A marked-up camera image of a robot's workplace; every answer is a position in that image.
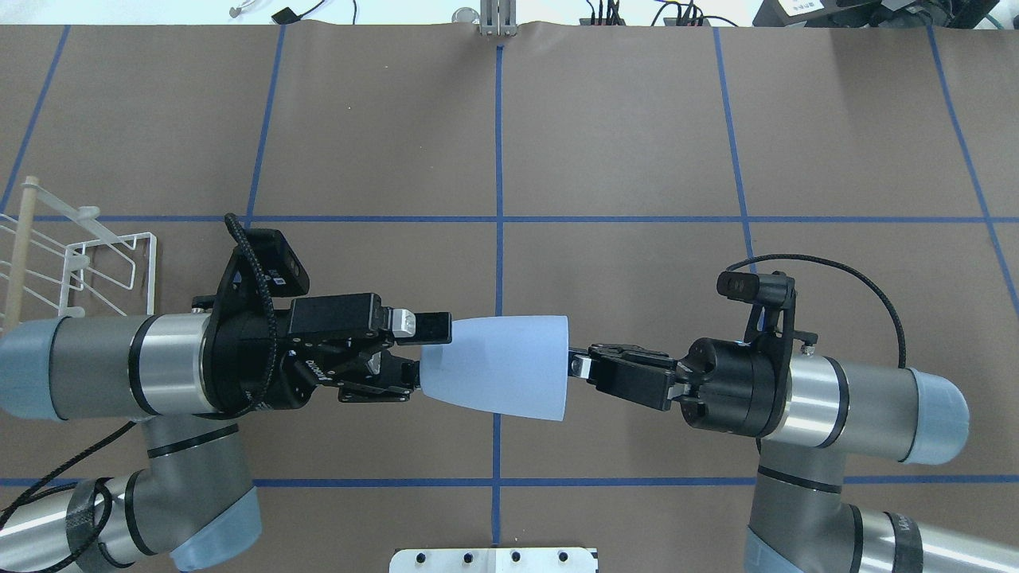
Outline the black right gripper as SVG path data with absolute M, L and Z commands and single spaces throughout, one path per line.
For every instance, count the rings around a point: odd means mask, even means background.
M 764 438 L 780 418 L 780 367 L 754 345 L 703 337 L 674 360 L 640 345 L 595 344 L 571 356 L 570 375 L 602 394 L 666 412 L 702 431 Z

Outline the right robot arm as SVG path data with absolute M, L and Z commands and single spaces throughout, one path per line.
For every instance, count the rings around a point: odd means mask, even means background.
M 775 365 L 762 345 L 701 338 L 687 355 L 637 345 L 572 349 L 568 374 L 703 431 L 759 442 L 746 572 L 1015 572 L 1017 549 L 866 510 L 843 497 L 849 454 L 940 465 L 963 450 L 956 385 L 913 368 L 808 352 Z

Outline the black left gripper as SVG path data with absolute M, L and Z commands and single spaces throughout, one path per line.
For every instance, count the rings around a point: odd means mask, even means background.
M 292 410 L 320 387 L 341 403 L 407 403 L 421 388 L 419 361 L 383 354 L 394 345 L 452 342 L 448 312 L 383 307 L 378 294 L 273 298 L 252 247 L 236 247 L 208 313 L 201 369 L 214 413 Z

